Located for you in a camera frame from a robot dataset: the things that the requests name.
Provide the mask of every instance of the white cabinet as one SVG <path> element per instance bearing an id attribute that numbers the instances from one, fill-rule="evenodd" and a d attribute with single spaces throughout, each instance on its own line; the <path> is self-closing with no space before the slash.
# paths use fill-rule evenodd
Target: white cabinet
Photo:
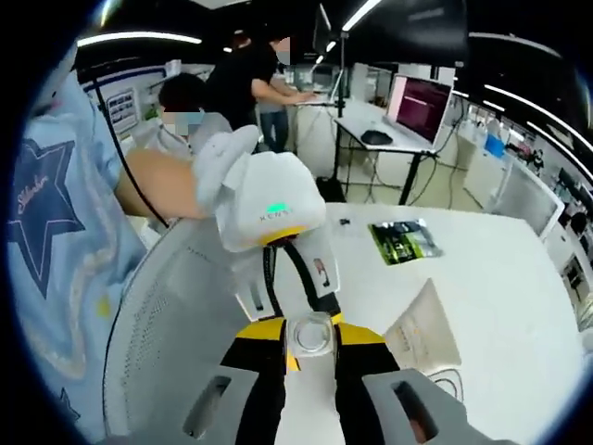
<path id="1" fill-rule="evenodd" d="M 459 133 L 452 131 L 449 125 L 444 124 L 436 135 L 435 149 L 440 150 L 438 162 L 448 167 L 457 166 L 459 169 L 467 170 L 476 150 L 476 143 L 462 133 L 461 129 Z"/>
<path id="2" fill-rule="evenodd" d="M 484 208 L 492 198 L 493 192 L 500 187 L 505 171 L 506 166 L 502 159 L 483 149 L 476 149 L 463 188 Z"/>

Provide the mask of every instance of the white shirt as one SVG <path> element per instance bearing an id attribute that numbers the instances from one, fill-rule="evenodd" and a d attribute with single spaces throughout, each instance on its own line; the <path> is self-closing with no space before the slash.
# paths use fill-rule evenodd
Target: white shirt
<path id="1" fill-rule="evenodd" d="M 214 134 L 232 132 L 231 125 L 220 113 L 206 113 L 197 132 L 192 134 L 191 145 L 183 137 L 167 130 L 161 122 L 154 135 L 149 138 L 146 147 L 155 148 L 180 159 L 191 159 Z"/>

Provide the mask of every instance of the monitor screen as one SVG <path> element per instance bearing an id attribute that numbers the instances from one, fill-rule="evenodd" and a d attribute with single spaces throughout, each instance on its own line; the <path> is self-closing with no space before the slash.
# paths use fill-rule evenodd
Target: monitor screen
<path id="1" fill-rule="evenodd" d="M 447 109 L 451 87 L 441 83 L 396 76 L 387 118 L 417 133 L 431 144 Z"/>

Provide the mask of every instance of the face mask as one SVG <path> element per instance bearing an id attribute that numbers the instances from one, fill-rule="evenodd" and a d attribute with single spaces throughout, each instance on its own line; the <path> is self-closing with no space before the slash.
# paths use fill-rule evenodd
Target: face mask
<path id="1" fill-rule="evenodd" d="M 189 136 L 197 131 L 206 113 L 203 109 L 191 112 L 164 112 L 163 124 L 171 134 Z"/>
<path id="2" fill-rule="evenodd" d="M 283 65 L 290 65 L 290 51 L 276 51 L 276 58 Z"/>
<path id="3" fill-rule="evenodd" d="M 35 101 L 33 109 L 50 107 L 52 105 L 54 95 L 61 84 L 66 80 L 70 71 L 72 70 L 72 67 L 74 66 L 74 59 L 76 58 L 77 50 L 78 47 L 74 44 L 64 56 L 64 58 L 62 58 L 62 60 L 57 64 L 54 70 L 49 73 L 47 79 L 45 79 L 44 86 L 39 92 L 39 96 Z"/>

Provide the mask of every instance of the laptop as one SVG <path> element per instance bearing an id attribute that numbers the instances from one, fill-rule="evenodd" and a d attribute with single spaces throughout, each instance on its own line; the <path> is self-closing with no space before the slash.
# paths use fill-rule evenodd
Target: laptop
<path id="1" fill-rule="evenodd" d="M 434 148 L 451 93 L 450 85 L 396 74 L 383 123 Z"/>
<path id="2" fill-rule="evenodd" d="M 344 72 L 342 70 L 340 70 L 340 73 L 338 74 L 337 78 L 335 79 L 335 84 L 334 84 L 334 88 L 332 88 L 332 93 L 330 93 L 329 95 L 318 95 L 317 98 L 315 98 L 314 100 L 306 100 L 304 102 L 297 102 L 295 105 L 297 106 L 317 106 L 317 107 L 322 107 L 322 106 L 330 106 L 333 105 L 335 103 L 335 100 L 337 100 L 337 89 L 340 86 L 340 79 L 342 79 L 342 74 Z"/>

